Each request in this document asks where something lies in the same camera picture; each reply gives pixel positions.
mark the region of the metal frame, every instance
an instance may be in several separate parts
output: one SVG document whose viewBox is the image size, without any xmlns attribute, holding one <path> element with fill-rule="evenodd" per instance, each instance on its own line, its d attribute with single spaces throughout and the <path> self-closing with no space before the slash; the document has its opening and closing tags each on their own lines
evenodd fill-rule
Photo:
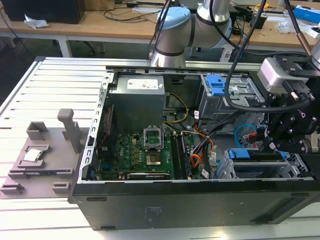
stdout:
<svg viewBox="0 0 320 240">
<path fill-rule="evenodd" d="M 14 31 L 19 38 L 25 39 L 50 39 L 57 40 L 60 45 L 62 56 L 64 58 L 72 58 L 70 44 L 68 41 L 89 41 L 89 42 L 103 42 L 103 43 L 134 43 L 134 44 L 148 44 L 150 39 L 148 38 L 129 38 L 129 37 L 112 37 L 112 36 L 79 36 L 79 35 L 66 35 L 66 34 L 46 34 L 46 33 L 26 33 Z M 14 38 L 15 35 L 9 31 L 0 31 L 0 37 Z M 228 43 L 223 46 L 224 50 L 220 62 L 228 62 L 230 53 L 233 47 L 230 47 Z M 265 45 L 249 45 L 249 50 L 263 50 L 263 51 L 300 51 L 304 50 L 301 47 L 279 47 L 279 46 L 265 46 Z"/>
</svg>

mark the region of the floor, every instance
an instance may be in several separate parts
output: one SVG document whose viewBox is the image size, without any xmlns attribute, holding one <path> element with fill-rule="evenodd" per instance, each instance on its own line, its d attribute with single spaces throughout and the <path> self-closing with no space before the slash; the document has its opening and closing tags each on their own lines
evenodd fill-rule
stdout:
<svg viewBox="0 0 320 240">
<path fill-rule="evenodd" d="M 59 45 L 53 44 L 52 40 L 43 39 L 21 39 L 32 53 L 26 51 L 18 39 L 14 39 L 15 49 L 5 47 L 0 50 L 0 104 L 7 98 L 17 82 L 24 75 L 32 64 L 34 57 L 61 57 Z M 145 59 L 147 45 L 133 43 L 105 44 L 105 53 L 102 53 L 102 43 L 92 42 L 95 48 L 95 55 L 90 56 L 90 49 L 81 41 L 70 43 L 72 55 L 75 58 L 111 58 L 111 59 Z M 190 48 L 185 51 L 185 58 L 188 61 L 209 61 L 218 62 L 222 49 L 202 49 L 196 52 L 195 57 L 190 57 Z M 241 62 L 262 63 L 264 58 L 243 55 Z"/>
</svg>

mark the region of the yellow wire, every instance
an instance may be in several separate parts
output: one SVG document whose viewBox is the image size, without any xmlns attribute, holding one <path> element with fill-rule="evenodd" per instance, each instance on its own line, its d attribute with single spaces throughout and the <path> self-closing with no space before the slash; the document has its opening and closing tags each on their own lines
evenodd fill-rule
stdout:
<svg viewBox="0 0 320 240">
<path fill-rule="evenodd" d="M 184 103 L 184 101 L 182 101 L 182 99 L 181 99 L 180 97 L 178 97 L 177 95 L 175 95 L 174 93 L 171 93 L 171 92 L 170 92 L 170 95 L 175 96 L 175 97 L 176 97 L 177 99 L 179 99 L 179 100 L 181 101 L 181 103 L 184 105 L 184 107 L 185 107 L 185 116 L 184 116 L 184 118 L 179 119 L 179 120 L 163 121 L 163 123 L 165 123 L 165 124 L 178 124 L 178 123 L 181 123 L 181 122 L 183 122 L 184 120 L 187 119 L 188 114 L 189 114 L 189 109 L 188 109 L 187 105 Z"/>
</svg>

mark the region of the motherboard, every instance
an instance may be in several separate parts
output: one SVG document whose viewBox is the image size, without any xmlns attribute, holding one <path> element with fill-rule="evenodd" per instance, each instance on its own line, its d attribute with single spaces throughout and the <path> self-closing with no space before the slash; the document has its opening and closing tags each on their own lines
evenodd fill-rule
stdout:
<svg viewBox="0 0 320 240">
<path fill-rule="evenodd" d="M 190 154 L 194 147 L 191 134 L 118 133 L 113 157 L 99 160 L 97 177 L 104 181 L 185 179 L 192 175 Z M 183 152 L 185 158 L 177 156 Z"/>
</svg>

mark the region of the red wire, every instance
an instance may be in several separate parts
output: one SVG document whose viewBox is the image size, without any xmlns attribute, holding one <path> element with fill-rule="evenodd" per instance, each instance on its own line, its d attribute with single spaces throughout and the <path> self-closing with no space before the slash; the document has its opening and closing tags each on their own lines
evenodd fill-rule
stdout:
<svg viewBox="0 0 320 240">
<path fill-rule="evenodd" d="M 250 133 L 249 135 L 248 135 L 248 139 L 250 139 L 250 137 L 253 137 L 253 136 L 256 136 L 257 134 L 256 133 Z M 253 143 L 253 147 L 254 148 L 257 148 L 257 144 L 254 142 Z"/>
<path fill-rule="evenodd" d="M 111 116 L 111 106 L 109 107 L 108 120 L 107 120 L 107 122 L 106 122 L 106 133 L 105 133 L 104 138 L 103 138 L 103 140 L 101 141 L 100 145 L 97 147 L 97 149 L 100 149 L 101 146 L 104 144 L 105 140 L 107 139 L 108 130 L 109 130 L 109 123 L 110 123 L 110 116 Z"/>
</svg>

